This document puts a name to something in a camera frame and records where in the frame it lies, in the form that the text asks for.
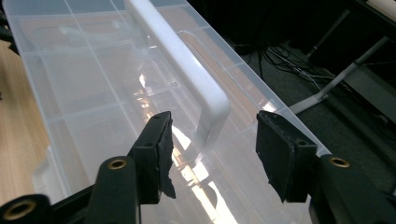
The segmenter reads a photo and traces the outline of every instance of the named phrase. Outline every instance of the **metal stand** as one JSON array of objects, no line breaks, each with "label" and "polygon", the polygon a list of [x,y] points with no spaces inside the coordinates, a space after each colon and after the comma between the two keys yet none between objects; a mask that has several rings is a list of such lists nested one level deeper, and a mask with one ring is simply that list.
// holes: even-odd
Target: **metal stand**
[{"label": "metal stand", "polygon": [[331,91],[338,83],[342,82],[347,76],[349,76],[357,67],[359,67],[364,61],[367,60],[374,52],[381,48],[384,44],[388,42],[386,36],[382,37],[376,44],[374,44],[370,49],[368,49],[363,55],[359,57],[355,62],[350,64],[344,71],[342,71],[335,79],[333,79],[325,88],[323,88],[317,94],[302,100],[301,102],[292,105],[289,109],[294,113],[298,114],[307,108],[320,103],[325,100],[328,95],[327,92]]}]

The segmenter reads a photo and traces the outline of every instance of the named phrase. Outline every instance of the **metal grommet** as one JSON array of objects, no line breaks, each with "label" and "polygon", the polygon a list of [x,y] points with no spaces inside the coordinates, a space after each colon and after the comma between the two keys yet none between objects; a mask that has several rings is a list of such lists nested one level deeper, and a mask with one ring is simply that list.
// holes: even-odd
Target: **metal grommet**
[{"label": "metal grommet", "polygon": [[108,163],[107,167],[110,170],[118,170],[122,167],[126,166],[126,160],[124,159],[117,159]]},{"label": "metal grommet", "polygon": [[14,203],[4,213],[3,218],[8,221],[16,220],[32,212],[36,206],[37,203],[31,199]]},{"label": "metal grommet", "polygon": [[348,168],[350,166],[350,163],[348,161],[337,157],[331,157],[329,161],[334,166],[338,166],[341,168]]}]

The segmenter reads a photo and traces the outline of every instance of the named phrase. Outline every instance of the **black cable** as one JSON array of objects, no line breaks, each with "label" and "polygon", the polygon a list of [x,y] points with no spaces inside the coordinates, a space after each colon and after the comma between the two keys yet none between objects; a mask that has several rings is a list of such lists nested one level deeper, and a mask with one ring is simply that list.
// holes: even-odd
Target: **black cable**
[{"label": "black cable", "polygon": [[[264,58],[266,59],[266,61],[267,61],[269,64],[274,65],[275,68],[278,69],[278,70],[280,70],[280,71],[292,73],[292,74],[294,74],[294,75],[297,75],[297,76],[298,76],[299,78],[301,78],[302,80],[305,80],[305,81],[311,82],[311,83],[317,83],[317,84],[318,84],[318,83],[320,83],[320,84],[327,84],[327,83],[329,83],[328,81],[326,82],[326,81],[317,81],[317,80],[306,79],[305,77],[310,77],[310,78],[313,78],[313,77],[309,76],[308,74],[307,74],[307,75],[304,75],[304,74],[302,74],[301,72],[296,72],[295,70],[304,71],[304,69],[301,69],[298,65],[296,65],[296,64],[295,64],[295,65],[291,65],[291,64],[289,64],[289,63],[284,62],[284,61],[281,60],[281,59],[279,59],[279,60],[281,60],[282,63],[275,63],[274,60],[267,54],[266,51],[263,53],[263,55],[264,55]],[[287,71],[287,70],[284,70],[284,69],[280,69],[279,66],[287,67],[287,68],[289,68],[290,71]]]}]

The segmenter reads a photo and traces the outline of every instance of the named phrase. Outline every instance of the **plastic box lid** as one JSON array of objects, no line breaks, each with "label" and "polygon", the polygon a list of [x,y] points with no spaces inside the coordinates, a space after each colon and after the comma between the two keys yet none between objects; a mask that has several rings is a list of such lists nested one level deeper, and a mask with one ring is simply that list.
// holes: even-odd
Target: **plastic box lid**
[{"label": "plastic box lid", "polygon": [[284,116],[329,151],[184,0],[5,0],[51,147],[37,191],[56,203],[94,183],[157,113],[173,117],[175,200],[143,223],[309,222],[282,204],[255,153],[256,114]]}]

